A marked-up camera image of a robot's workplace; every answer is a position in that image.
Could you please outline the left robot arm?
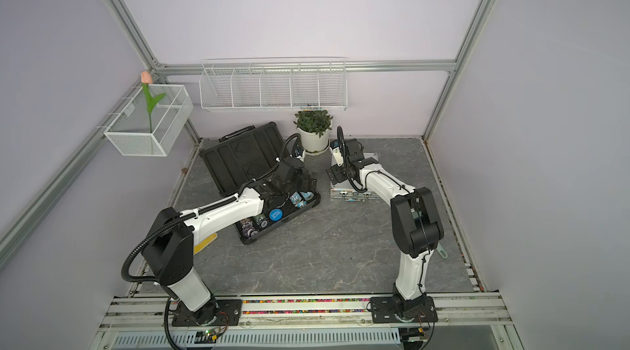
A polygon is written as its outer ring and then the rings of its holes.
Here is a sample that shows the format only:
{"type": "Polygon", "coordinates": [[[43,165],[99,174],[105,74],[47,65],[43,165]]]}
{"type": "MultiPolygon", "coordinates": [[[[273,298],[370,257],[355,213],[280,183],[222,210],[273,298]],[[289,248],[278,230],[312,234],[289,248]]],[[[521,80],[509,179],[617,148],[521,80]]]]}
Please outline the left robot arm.
{"type": "Polygon", "coordinates": [[[316,191],[304,161],[289,156],[229,197],[182,212],[172,207],[161,210],[149,233],[124,260],[121,277],[129,283],[158,284],[192,315],[195,325],[210,324],[221,310],[195,269],[195,250],[241,220],[269,215],[284,205],[294,208],[293,195],[310,192],[316,191]]]}

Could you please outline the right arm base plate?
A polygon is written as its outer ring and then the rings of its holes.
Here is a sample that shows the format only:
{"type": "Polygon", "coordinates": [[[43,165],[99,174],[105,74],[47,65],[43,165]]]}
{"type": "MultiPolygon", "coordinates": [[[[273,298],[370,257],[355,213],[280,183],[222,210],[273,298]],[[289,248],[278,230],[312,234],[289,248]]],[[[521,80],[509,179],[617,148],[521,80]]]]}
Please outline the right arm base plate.
{"type": "Polygon", "coordinates": [[[381,323],[434,323],[438,321],[432,297],[422,295],[413,300],[404,300],[399,295],[372,297],[367,309],[372,321],[381,323]]]}

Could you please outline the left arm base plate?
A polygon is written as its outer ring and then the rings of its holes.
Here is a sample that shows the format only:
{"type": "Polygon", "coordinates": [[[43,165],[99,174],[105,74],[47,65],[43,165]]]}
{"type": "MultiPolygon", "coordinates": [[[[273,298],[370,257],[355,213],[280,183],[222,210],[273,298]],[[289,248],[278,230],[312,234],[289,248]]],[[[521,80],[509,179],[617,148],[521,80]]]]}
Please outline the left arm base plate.
{"type": "Polygon", "coordinates": [[[233,326],[241,318],[243,301],[237,298],[214,299],[192,312],[179,302],[172,318],[174,327],[233,326]]]}

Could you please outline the silver aluminium poker case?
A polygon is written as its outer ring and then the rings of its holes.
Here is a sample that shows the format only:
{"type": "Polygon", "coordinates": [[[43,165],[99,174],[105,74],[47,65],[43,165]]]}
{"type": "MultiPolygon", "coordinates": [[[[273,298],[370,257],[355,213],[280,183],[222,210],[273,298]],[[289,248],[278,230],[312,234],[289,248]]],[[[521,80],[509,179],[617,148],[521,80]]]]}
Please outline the silver aluminium poker case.
{"type": "Polygon", "coordinates": [[[351,187],[348,180],[341,182],[339,184],[331,183],[330,189],[331,189],[331,192],[330,192],[331,198],[340,199],[347,202],[366,202],[366,201],[375,201],[375,200],[380,199],[380,197],[373,192],[365,192],[365,193],[356,192],[351,187]]]}

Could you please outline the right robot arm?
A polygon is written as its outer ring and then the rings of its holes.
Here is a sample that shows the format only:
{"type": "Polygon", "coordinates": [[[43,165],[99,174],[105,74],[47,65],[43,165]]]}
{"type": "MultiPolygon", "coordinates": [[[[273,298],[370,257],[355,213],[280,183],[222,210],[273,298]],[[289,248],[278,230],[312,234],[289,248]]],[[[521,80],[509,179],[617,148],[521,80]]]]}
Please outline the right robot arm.
{"type": "Polygon", "coordinates": [[[436,322],[435,303],[426,292],[425,279],[431,256],[445,231],[431,190],[397,179],[375,158],[366,157],[356,139],[344,140],[340,134],[329,149],[335,164],[326,173],[332,184],[347,181],[357,193],[375,194],[390,208],[400,265],[392,295],[369,302],[373,320],[436,322]]]}

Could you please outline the black plastic poker case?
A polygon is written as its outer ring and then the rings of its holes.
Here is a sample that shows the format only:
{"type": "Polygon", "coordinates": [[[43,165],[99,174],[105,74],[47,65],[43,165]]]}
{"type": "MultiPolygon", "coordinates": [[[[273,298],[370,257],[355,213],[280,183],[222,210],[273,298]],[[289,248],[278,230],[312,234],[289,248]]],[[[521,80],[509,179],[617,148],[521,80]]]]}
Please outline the black plastic poker case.
{"type": "Polygon", "coordinates": [[[261,213],[235,223],[241,243],[254,243],[277,225],[293,220],[319,205],[321,195],[316,191],[315,198],[306,207],[298,209],[271,182],[272,173],[282,159],[295,157],[304,162],[304,156],[300,135],[293,134],[284,140],[273,122],[259,128],[242,128],[220,138],[216,146],[202,151],[201,158],[222,197],[241,193],[246,187],[262,197],[261,213]],[[268,215],[276,208],[283,210],[284,217],[273,222],[268,215]]]}

